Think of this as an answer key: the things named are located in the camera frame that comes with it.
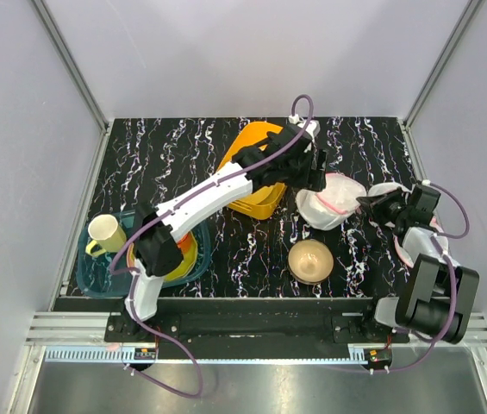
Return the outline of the white mesh laundry bag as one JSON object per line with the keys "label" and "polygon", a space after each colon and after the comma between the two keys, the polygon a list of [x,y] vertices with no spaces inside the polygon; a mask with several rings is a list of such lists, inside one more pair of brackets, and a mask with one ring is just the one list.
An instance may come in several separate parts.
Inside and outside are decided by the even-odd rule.
{"label": "white mesh laundry bag", "polygon": [[346,175],[326,174],[326,187],[315,192],[301,190],[296,194],[297,210],[313,229],[329,231],[343,224],[359,207],[357,198],[366,195],[365,187]]}

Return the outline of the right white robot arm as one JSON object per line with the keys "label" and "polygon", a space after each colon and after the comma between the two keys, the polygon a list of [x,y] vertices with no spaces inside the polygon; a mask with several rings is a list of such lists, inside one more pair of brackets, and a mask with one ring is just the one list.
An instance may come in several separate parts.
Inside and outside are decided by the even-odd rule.
{"label": "right white robot arm", "polygon": [[[465,229],[458,235],[445,232],[435,220],[434,211],[443,194],[459,207],[465,220]],[[459,264],[449,252],[449,242],[465,238],[470,230],[463,204],[429,180],[412,189],[397,183],[374,185],[357,202],[373,223],[390,230],[396,251],[410,268],[400,296],[380,298],[372,312],[359,319],[361,336],[377,342],[392,328],[429,342],[459,343],[467,331],[479,285],[478,272]]]}

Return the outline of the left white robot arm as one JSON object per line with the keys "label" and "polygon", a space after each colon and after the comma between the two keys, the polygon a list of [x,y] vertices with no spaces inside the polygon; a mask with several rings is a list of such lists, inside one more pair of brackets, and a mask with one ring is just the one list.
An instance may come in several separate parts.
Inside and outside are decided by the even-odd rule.
{"label": "left white robot arm", "polygon": [[326,157],[315,149],[320,131],[316,120],[292,116],[277,133],[241,148],[218,172],[182,195],[149,210],[139,210],[136,230],[127,244],[134,251],[133,276],[125,300],[123,331],[137,342],[153,333],[159,292],[168,273],[183,261],[178,242],[228,204],[266,187],[283,184],[322,191]]}

